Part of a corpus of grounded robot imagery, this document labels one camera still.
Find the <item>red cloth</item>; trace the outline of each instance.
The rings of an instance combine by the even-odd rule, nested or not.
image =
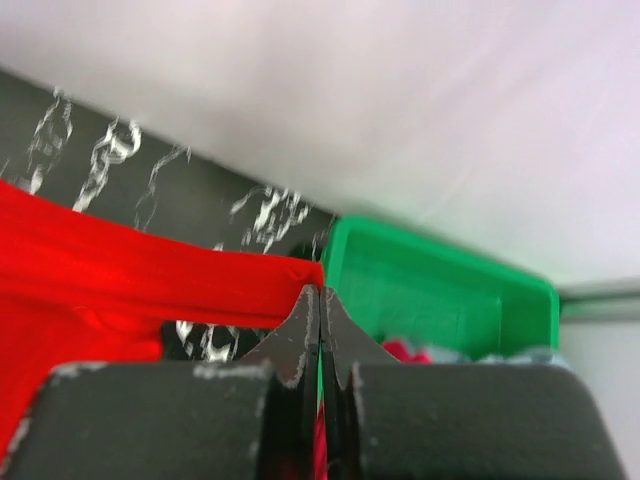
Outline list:
[[[402,363],[431,363],[431,358],[424,350],[414,353],[402,340],[388,340],[382,344],[391,355]]]
[[[275,328],[306,284],[320,264],[196,248],[0,181],[0,457],[55,365],[158,360],[166,319]]]

